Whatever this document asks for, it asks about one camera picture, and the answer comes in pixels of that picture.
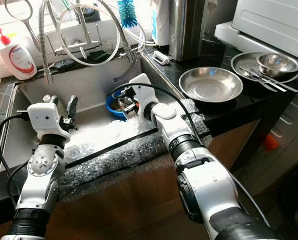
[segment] cabinet door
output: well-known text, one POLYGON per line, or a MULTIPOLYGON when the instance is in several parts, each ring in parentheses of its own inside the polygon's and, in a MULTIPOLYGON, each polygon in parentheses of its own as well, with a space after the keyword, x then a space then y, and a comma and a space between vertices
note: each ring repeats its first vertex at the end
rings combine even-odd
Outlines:
POLYGON ((258 120, 255 120, 214 137, 208 149, 228 169, 231 168, 257 124, 258 120))
MULTIPOLYGON (((183 211, 169 154, 56 204, 46 240, 122 240, 183 211)), ((0 225, 0 238, 11 222, 0 225)))

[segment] black countertop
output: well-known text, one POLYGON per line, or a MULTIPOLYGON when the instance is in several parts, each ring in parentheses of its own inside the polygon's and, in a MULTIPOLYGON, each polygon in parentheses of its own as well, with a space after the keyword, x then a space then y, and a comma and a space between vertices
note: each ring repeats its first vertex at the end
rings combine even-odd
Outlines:
MULTIPOLYGON (((181 63, 171 62, 169 65, 161 66, 152 59, 154 50, 154 48, 149 48, 146 50, 145 55, 180 92, 178 80, 185 71, 203 66, 219 67, 232 71, 230 61, 235 55, 240 53, 240 51, 229 45, 209 38, 203 41, 200 58, 181 63)), ((41 77, 41 74, 43 75, 43 72, 38 73, 37 77, 41 77)), ((0 123, 6 117, 11 92, 16 81, 16 78, 13 76, 6 77, 1 81, 0 123)), ((205 115, 205 124, 209 127, 213 136, 225 133, 253 120, 263 119, 260 121, 253 136, 251 136, 249 145, 246 145, 245 154, 243 151, 241 153, 241 158, 244 159, 262 142, 295 93, 291 91, 272 92, 256 82, 251 82, 247 79, 242 79, 242 81, 244 85, 243 92, 236 99, 222 104, 197 104, 200 111, 205 115)), ((288 85, 298 89, 298 82, 296 81, 290 82, 288 85)), ((239 159, 237 162, 240 164, 238 167, 244 163, 239 159)), ((20 179, 24 179, 25 171, 22 171, 22 174, 19 175, 20 179)), ((10 220, 13 215, 13 209, 6 191, 6 181, 5 171, 0 172, 0 223, 10 220)))
MULTIPOLYGON (((231 59, 241 53, 239 50, 212 37, 203 41, 200 58, 186 62, 171 62, 169 65, 160 65, 152 58, 154 51, 155 49, 147 50, 146 56, 183 95, 185 93, 179 86, 179 78, 184 72, 197 67, 218 67, 234 72, 230 64, 231 59)), ((235 99, 226 103, 196 102, 200 111, 205 115, 205 124, 209 127, 213 136, 263 118, 267 116, 268 112, 277 110, 276 107, 272 108, 274 104, 280 106, 283 104, 282 102, 279 103, 281 100, 292 98, 295 95, 291 91, 272 92, 257 82, 243 77, 240 78, 243 82, 243 91, 235 99)), ((297 81, 289 82, 287 85, 298 89, 297 81)))

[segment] stainless steel bowl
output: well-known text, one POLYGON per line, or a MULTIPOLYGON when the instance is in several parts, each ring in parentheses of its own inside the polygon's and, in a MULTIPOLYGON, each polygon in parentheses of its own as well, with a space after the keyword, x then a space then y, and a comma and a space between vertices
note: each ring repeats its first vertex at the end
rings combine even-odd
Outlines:
POLYGON ((186 71, 179 79, 181 90, 188 97, 208 103, 222 103, 239 96, 241 79, 218 67, 198 67, 186 71))
POLYGON ((287 79, 298 72, 298 62, 279 53, 260 54, 257 62, 260 72, 272 78, 287 79))

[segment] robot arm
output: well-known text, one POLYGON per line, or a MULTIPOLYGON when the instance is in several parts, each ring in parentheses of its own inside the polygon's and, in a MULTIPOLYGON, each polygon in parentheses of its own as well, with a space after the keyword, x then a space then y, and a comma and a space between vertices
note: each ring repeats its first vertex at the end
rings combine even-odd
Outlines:
POLYGON ((2 240, 44 239, 46 225, 58 197, 58 180, 65 170, 63 148, 70 140, 69 130, 76 128, 76 103, 77 97, 72 96, 67 118, 59 116, 53 102, 28 107, 32 127, 41 143, 28 162, 28 177, 15 209, 13 223, 2 240))
MULTIPOLYGON (((143 73, 130 83, 150 84, 150 81, 143 73)), ((212 240, 278 239, 271 228, 241 210, 235 183, 227 169, 199 143, 180 113, 159 103, 152 88, 132 88, 139 102, 139 116, 155 122, 172 155, 188 217, 203 223, 212 240)))

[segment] kitchen sink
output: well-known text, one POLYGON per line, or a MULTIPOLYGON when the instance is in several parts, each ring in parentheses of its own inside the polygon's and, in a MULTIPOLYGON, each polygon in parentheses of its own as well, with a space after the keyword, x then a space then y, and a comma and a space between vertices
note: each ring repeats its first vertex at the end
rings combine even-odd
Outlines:
MULTIPOLYGON (((90 131, 96 133, 97 129, 108 126, 113 120, 118 119, 105 108, 105 99, 115 87, 127 83, 140 73, 146 73, 152 84, 183 98, 168 79, 142 54, 136 62, 117 58, 101 66, 83 67, 55 74, 53 84, 46 84, 43 77, 17 82, 11 95, 8 116, 14 115, 17 110, 26 110, 31 104, 43 102, 43 96, 47 94, 56 95, 64 106, 67 105, 71 95, 76 95, 78 97, 76 123, 79 125, 79 130, 71 132, 72 138, 69 144, 79 145, 79 139, 83 139, 85 133, 90 131)), ((161 102, 172 101, 163 93, 156 92, 156 95, 161 102)), ((3 153, 9 167, 13 168, 28 160, 37 144, 37 134, 29 121, 11 120, 2 136, 3 153)), ((4 170, 0 162, 0 172, 4 170)))

